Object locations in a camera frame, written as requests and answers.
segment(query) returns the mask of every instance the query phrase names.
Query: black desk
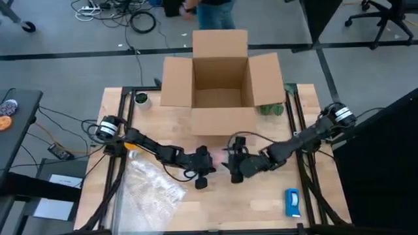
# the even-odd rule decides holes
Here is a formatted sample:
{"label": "black desk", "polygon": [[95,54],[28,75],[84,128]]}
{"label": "black desk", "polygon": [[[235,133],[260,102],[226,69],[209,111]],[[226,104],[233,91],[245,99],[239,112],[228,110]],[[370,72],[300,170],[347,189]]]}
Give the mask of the black desk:
{"label": "black desk", "polygon": [[[0,101],[7,90],[0,90]],[[35,113],[42,97],[41,91],[11,90],[7,99],[18,102],[12,116],[12,126],[0,131],[0,232],[15,200],[29,202],[32,197],[76,202],[80,190],[48,181],[9,172],[29,126],[35,122]]]}

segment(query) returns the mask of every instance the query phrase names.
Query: wooden table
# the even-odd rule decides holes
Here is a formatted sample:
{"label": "wooden table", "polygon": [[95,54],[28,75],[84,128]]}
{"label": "wooden table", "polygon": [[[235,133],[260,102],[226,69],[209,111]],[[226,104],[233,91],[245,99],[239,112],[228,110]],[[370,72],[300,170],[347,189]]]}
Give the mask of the wooden table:
{"label": "wooden table", "polygon": [[[315,88],[312,84],[304,84],[298,85],[298,90],[304,117],[309,126],[315,122],[320,112]],[[120,93],[121,88],[104,90],[98,120],[105,115],[117,114]],[[211,152],[219,151],[226,146],[226,138],[218,136],[203,138],[190,135],[188,126],[190,108],[160,106],[158,91],[151,91],[150,97],[153,102],[151,110],[141,112],[138,107],[135,107],[133,114],[132,126],[141,133],[161,144],[181,146],[186,153],[194,151],[202,144],[208,146]],[[273,140],[287,140],[291,137],[286,113],[279,117],[258,116],[257,130],[259,134]],[[260,138],[255,138],[250,142],[254,144],[254,146],[249,146],[249,150],[253,153],[268,144]],[[332,154],[329,146],[323,146],[321,150]],[[154,156],[145,154],[151,162],[161,168],[161,164],[155,160]],[[87,170],[102,156],[102,153],[93,154],[89,158]],[[316,162],[324,197],[340,217],[349,222],[347,204],[334,161],[322,153],[316,153]],[[105,188],[108,163],[108,158],[104,159],[86,179],[74,228],[84,225],[99,205]],[[169,168],[169,171],[176,174],[178,169]],[[238,185],[230,182],[229,171],[225,167],[218,166],[217,172],[209,175],[208,183],[208,187],[200,191],[194,188],[193,182],[182,183],[182,186],[187,188],[187,193],[174,214],[174,218],[167,226],[167,231],[295,228],[297,223],[303,223],[305,227],[309,226],[302,195],[300,196],[302,217],[289,218],[284,214],[284,191],[288,188],[299,188],[302,192],[296,157],[290,158],[286,165],[275,171],[260,173],[250,179],[245,179]],[[313,195],[311,197],[313,209],[317,213],[315,198]],[[111,217],[112,210],[113,207],[110,206],[108,218]]]}

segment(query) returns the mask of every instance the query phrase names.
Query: gray floor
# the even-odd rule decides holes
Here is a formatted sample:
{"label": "gray floor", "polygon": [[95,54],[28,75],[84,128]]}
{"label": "gray floor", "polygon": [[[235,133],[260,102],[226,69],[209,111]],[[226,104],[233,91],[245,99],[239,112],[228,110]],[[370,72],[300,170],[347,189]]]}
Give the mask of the gray floor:
{"label": "gray floor", "polygon": [[[34,22],[38,32],[32,35],[24,33],[20,27],[8,19],[3,19],[0,26],[0,55],[127,49],[124,28],[109,29],[100,21],[79,22],[74,18],[69,4],[70,1],[42,0],[34,3],[31,0],[15,0],[13,9],[23,19]],[[152,12],[161,21],[161,30],[166,34],[170,47],[191,46],[191,32],[197,28],[196,22],[186,22],[181,18],[165,18],[160,8],[153,9]],[[344,27],[344,21],[349,15],[360,12],[358,5],[342,5],[322,34],[321,42],[372,40],[378,30],[377,20],[355,20],[350,28]],[[234,8],[234,18],[239,28],[249,31],[251,44],[310,42],[298,1],[285,4],[282,0],[238,0]],[[417,17],[408,16],[408,19],[418,22]],[[418,35],[418,27],[410,25],[410,29]],[[166,48],[164,38],[157,31],[137,35],[128,29],[128,37],[136,48]],[[405,34],[393,24],[389,24],[383,34],[383,40],[404,39]],[[285,82],[315,84],[321,106],[331,102],[315,52],[292,54],[290,50],[254,50],[249,53],[256,55],[268,52],[278,52]],[[418,46],[381,47],[375,51],[368,48],[325,49],[324,53],[342,102],[355,114],[369,108],[387,106],[418,87]],[[165,56],[139,56],[145,85],[153,85],[153,78],[161,77]],[[105,87],[140,84],[138,65],[133,56],[0,61],[0,81],[0,89],[40,89],[44,92],[41,102],[43,106],[80,119],[97,116]],[[79,123],[59,115],[50,115],[66,128],[81,133]],[[38,117],[39,123],[51,130],[65,147],[81,151],[84,149],[81,139],[60,131],[42,115]],[[31,127],[30,132],[48,139],[37,127]],[[46,150],[47,145],[31,136],[25,138],[24,146],[33,153],[37,161],[53,158]],[[29,156],[20,151],[14,164],[31,163]],[[34,176],[36,169],[27,166],[15,168],[14,171]],[[16,204],[7,227],[1,234],[11,233],[21,207],[21,204]],[[48,226],[41,227],[33,225],[38,233],[32,234],[44,234],[42,228],[59,227],[60,224],[49,223]]]}

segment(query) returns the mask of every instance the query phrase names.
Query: plastic bag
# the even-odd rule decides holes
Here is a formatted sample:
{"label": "plastic bag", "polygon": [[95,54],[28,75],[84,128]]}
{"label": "plastic bag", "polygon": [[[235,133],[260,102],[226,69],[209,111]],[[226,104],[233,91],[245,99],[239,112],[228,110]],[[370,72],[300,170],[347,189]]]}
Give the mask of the plastic bag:
{"label": "plastic bag", "polygon": [[162,234],[186,191],[141,157],[127,164],[116,199],[114,234]]}

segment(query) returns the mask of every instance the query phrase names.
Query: paper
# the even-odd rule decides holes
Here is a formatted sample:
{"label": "paper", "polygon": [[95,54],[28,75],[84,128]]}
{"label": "paper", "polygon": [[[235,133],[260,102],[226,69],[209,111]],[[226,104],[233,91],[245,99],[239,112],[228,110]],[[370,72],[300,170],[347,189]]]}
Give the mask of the paper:
{"label": "paper", "polygon": [[[49,182],[59,183],[70,187],[80,188],[82,178],[75,178],[70,176],[60,176],[53,174]],[[33,216],[42,217],[48,219],[60,219],[63,221],[68,220],[70,216],[73,202],[64,202],[60,200],[50,200],[42,198],[39,201],[38,207],[35,210]]]}

